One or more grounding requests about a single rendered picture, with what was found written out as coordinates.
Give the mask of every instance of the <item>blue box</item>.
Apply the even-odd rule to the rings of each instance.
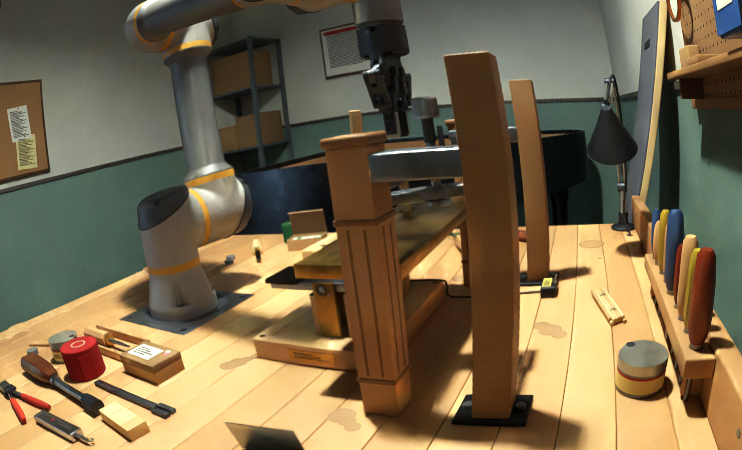
[[[742,39],[740,0],[711,0],[716,17],[716,33],[724,39]]]

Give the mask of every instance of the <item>framed notice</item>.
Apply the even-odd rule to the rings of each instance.
[[[361,57],[358,48],[357,30],[351,23],[319,32],[325,79],[353,75],[369,69],[369,61]]]
[[[0,83],[0,183],[48,173],[41,80]]]

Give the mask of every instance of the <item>red handle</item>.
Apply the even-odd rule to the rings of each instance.
[[[13,410],[15,411],[15,415],[18,416],[18,421],[20,421],[21,424],[26,424],[26,415],[23,414],[23,409],[18,405],[16,399],[10,397],[10,404],[13,405]]]
[[[30,395],[21,394],[21,400],[23,400],[24,402],[29,403],[29,404],[35,406],[36,408],[41,408],[42,410],[51,410],[52,409],[52,406],[49,405],[48,403],[42,402],[38,398],[33,398]]]

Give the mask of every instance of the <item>pliers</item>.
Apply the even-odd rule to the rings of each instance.
[[[15,386],[8,383],[8,381],[0,382],[0,393],[2,393],[5,398],[10,400],[10,404],[13,406],[13,411],[15,411],[15,415],[18,417],[18,421],[20,421],[21,424],[26,424],[26,415],[23,413],[23,409],[16,401],[16,398],[19,398],[37,408],[41,408],[42,410],[51,410],[52,408],[52,406],[46,402],[42,402],[41,400],[33,398],[30,395],[18,392],[15,389]]]

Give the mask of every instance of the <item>yellow note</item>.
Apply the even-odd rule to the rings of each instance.
[[[18,169],[30,170],[38,168],[39,161],[36,157],[36,135],[32,134],[30,138],[15,143],[15,150],[18,155]]]

